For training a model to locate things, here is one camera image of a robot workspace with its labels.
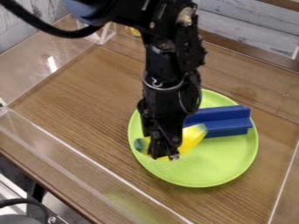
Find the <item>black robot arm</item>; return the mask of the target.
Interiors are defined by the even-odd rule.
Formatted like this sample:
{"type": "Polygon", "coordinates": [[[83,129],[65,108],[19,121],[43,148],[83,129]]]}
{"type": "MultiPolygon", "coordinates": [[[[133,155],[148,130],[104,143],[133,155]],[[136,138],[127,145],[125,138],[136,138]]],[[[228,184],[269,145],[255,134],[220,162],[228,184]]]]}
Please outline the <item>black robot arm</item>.
{"type": "Polygon", "coordinates": [[[197,31],[192,0],[64,0],[87,26],[75,31],[45,23],[16,0],[0,0],[15,16],[40,31],[65,39],[93,34],[113,22],[139,30],[144,44],[143,98],[137,103],[145,154],[175,160],[183,146],[183,123],[201,104],[201,76],[207,51],[197,31]]]}

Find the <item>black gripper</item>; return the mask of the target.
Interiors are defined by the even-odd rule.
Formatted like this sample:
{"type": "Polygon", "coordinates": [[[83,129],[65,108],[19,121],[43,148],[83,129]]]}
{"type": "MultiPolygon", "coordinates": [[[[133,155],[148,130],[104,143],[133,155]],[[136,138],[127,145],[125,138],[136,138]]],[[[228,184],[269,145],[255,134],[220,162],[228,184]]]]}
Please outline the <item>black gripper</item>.
{"type": "Polygon", "coordinates": [[[201,103],[200,74],[187,73],[169,84],[144,73],[143,88],[137,112],[143,134],[151,137],[148,155],[152,159],[176,160],[183,144],[183,122],[201,103]]]}

